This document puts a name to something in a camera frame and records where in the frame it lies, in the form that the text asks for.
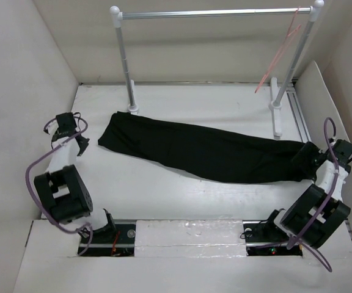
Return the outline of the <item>black trousers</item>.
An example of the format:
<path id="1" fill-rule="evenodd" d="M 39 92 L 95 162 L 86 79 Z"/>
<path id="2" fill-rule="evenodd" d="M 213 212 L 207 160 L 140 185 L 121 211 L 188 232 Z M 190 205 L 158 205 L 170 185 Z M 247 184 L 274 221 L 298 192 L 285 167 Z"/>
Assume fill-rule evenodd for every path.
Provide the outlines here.
<path id="1" fill-rule="evenodd" d="M 293 158 L 292 140 L 247 136 L 124 112 L 112 114 L 99 146 L 222 183 L 261 184 L 314 179 Z"/>

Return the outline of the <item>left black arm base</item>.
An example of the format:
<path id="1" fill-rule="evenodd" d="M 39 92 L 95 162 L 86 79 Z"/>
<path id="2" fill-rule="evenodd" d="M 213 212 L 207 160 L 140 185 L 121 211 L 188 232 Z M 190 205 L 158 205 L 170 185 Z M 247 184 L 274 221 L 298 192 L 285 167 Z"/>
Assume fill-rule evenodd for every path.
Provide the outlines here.
<path id="1" fill-rule="evenodd" d="M 116 244 L 117 251 L 114 256 L 111 256 L 112 243 L 118 231 L 120 231 L 120 236 Z M 82 251 L 87 247 L 89 236 L 81 236 L 77 253 L 85 257 L 134 256 L 135 237 L 135 220 L 116 220 L 115 229 L 106 227 L 97 229 L 93 232 L 93 239 L 89 245 L 89 248 L 84 253 L 82 253 Z"/>

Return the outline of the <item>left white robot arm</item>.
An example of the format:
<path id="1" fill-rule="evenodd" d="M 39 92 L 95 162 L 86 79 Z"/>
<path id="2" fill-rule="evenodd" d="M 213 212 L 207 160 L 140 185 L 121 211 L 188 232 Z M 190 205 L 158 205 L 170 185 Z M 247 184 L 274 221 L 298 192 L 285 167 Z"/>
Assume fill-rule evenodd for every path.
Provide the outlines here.
<path id="1" fill-rule="evenodd" d="M 43 131 L 51 136 L 51 157 L 44 173 L 34 178 L 34 187 L 41 206 L 59 227 L 74 223 L 84 228 L 79 232 L 90 233 L 103 242 L 116 237 L 116 226 L 106 209 L 95 209 L 89 191 L 75 164 L 89 146 L 89 139 L 82 134 L 87 122 L 79 112 L 66 112 L 49 121 Z"/>

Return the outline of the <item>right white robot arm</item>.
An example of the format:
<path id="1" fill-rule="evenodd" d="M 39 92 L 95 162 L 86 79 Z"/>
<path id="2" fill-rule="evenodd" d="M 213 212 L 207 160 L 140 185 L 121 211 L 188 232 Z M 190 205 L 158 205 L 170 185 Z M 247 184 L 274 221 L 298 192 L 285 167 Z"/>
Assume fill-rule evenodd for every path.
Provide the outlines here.
<path id="1" fill-rule="evenodd" d="M 346 140 L 329 139 L 325 152 L 306 143 L 292 163 L 313 183 L 287 210 L 273 211 L 270 221 L 263 225 L 265 237 L 275 241 L 286 233 L 288 249 L 300 243 L 314 249 L 321 247 L 350 214 L 341 191 L 350 174 L 351 161 L 352 144 Z"/>

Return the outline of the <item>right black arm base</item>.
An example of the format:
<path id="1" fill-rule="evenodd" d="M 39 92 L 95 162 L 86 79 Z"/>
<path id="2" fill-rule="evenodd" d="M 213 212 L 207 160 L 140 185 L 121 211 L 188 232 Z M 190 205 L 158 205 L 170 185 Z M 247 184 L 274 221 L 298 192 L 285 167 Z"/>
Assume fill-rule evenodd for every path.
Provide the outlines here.
<path id="1" fill-rule="evenodd" d="M 267 221 L 245 221 L 240 239 L 245 241 L 247 256 L 302 256 L 299 245 L 286 248 L 288 235 Z"/>

